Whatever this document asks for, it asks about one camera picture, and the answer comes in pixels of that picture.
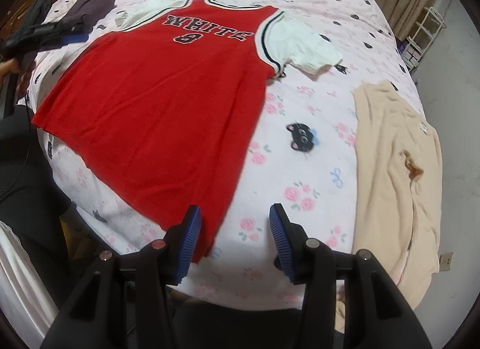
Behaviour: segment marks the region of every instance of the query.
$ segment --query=screw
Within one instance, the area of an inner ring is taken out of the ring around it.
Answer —
[[[102,253],[100,253],[100,260],[102,261],[107,261],[110,258],[112,258],[113,254],[110,250],[104,250]]]
[[[316,238],[309,238],[305,241],[305,245],[311,249],[316,249],[320,246],[320,241]]]
[[[155,240],[152,242],[152,247],[155,250],[163,249],[166,245],[167,243],[164,240]]]
[[[371,252],[367,249],[361,249],[358,251],[358,255],[363,258],[365,261],[368,261],[371,259]]]

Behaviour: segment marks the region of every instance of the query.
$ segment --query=black device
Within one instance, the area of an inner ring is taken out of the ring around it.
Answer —
[[[27,68],[39,51],[59,49],[69,43],[85,42],[83,24],[68,25],[59,22],[42,24],[52,6],[52,0],[34,0],[20,28],[0,46],[2,60],[16,58],[23,68]],[[0,89],[0,120],[14,112],[15,90],[18,74],[8,74]]]
[[[176,349],[167,284],[186,276],[200,232],[200,209],[190,206],[181,225],[131,255],[105,251],[60,310],[41,349],[127,348],[129,286],[135,287],[137,348]],[[275,265],[294,284],[306,284],[293,349],[331,349],[336,281],[345,281],[344,349],[431,349],[414,312],[368,250],[332,251],[290,223],[281,204],[270,208]]]

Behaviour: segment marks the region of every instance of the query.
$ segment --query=electrical outlet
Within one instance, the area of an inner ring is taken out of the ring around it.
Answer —
[[[450,270],[450,265],[452,264],[452,255],[453,252],[440,255],[440,272]]]

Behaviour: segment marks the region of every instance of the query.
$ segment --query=red basketball jersey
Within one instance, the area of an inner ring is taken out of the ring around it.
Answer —
[[[264,44],[282,15],[216,0],[150,10],[94,41],[33,123],[165,231],[198,205],[198,261],[233,197],[266,80],[283,69]]]

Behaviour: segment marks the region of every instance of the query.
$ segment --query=jersey armhole trim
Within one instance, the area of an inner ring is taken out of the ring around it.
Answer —
[[[257,30],[258,37],[255,37],[255,43],[257,43],[257,53],[261,60],[263,60],[268,65],[272,66],[275,70],[275,78],[279,77],[283,73],[284,64],[281,61],[276,61],[268,52],[267,46],[265,44],[265,37],[268,29],[282,18],[285,14],[285,11],[277,11],[273,15],[267,17],[259,26]]]

